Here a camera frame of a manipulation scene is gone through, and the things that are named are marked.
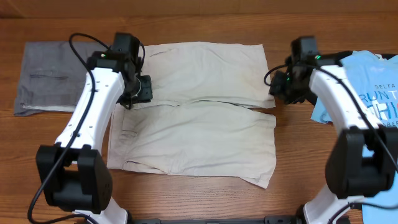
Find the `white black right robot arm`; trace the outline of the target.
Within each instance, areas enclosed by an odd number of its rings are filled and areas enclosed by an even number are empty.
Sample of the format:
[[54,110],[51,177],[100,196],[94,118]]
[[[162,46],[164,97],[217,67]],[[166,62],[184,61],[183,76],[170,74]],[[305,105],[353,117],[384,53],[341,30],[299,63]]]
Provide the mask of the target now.
[[349,223],[351,209],[393,186],[397,172],[397,128],[385,127],[355,92],[340,62],[341,54],[322,55],[313,36],[290,44],[283,65],[269,70],[269,94],[284,104],[315,95],[338,134],[325,167],[326,184],[296,215],[267,216],[264,223]]

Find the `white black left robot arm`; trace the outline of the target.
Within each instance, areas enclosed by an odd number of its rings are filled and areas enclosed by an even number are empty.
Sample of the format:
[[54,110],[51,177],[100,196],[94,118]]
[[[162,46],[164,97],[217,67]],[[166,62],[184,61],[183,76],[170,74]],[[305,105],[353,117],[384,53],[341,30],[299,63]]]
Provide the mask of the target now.
[[153,98],[151,77],[141,73],[145,54],[137,37],[118,32],[111,46],[80,61],[87,70],[86,82],[72,117],[54,145],[41,145],[35,157],[41,186],[27,211],[30,223],[35,223],[33,210],[40,195],[48,205],[68,212],[52,223],[72,218],[132,223],[131,214],[112,197],[113,180],[101,148],[116,105],[129,110]]

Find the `beige khaki shorts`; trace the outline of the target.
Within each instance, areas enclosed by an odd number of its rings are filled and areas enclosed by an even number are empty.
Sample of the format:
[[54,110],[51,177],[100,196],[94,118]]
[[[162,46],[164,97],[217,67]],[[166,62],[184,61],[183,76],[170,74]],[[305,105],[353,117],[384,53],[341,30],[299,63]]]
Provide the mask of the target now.
[[266,188],[276,167],[275,101],[262,45],[149,45],[153,98],[112,115],[108,167],[167,175],[239,177]]

